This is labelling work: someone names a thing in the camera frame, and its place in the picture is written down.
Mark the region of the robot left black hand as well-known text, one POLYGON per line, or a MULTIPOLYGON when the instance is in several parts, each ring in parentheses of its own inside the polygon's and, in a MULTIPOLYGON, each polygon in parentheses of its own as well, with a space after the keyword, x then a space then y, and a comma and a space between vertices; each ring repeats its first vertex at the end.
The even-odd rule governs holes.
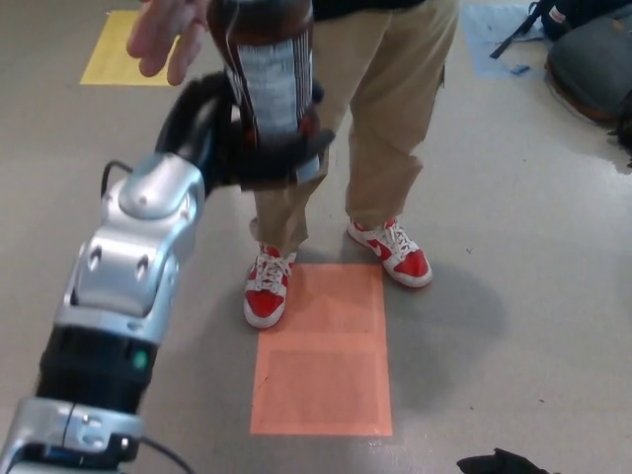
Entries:
POLYGON ((273 144, 257 144, 236 106, 227 75, 215 72, 189 82, 169 111, 154 148, 201 173, 205 192, 238 186, 245 191, 289 188, 303 181, 299 169, 324 155, 335 133, 309 114, 299 130, 273 144))

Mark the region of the robot right black hand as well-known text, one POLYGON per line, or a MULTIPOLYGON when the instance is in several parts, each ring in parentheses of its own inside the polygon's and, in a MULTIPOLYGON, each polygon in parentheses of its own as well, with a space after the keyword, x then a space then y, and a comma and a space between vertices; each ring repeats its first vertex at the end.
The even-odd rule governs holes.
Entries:
POLYGON ((527 458, 495 448, 493 454, 471 456, 456 462, 465 474, 548 474, 527 458))

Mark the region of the person's right hand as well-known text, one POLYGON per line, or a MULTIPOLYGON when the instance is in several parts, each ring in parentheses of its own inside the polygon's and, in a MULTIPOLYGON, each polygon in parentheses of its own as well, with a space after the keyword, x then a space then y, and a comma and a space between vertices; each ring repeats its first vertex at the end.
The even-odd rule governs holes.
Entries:
POLYGON ((199 54, 207 32, 208 1, 145 1, 126 44, 139 60, 144 77, 155 77, 167 67, 167 82, 180 85, 199 54))

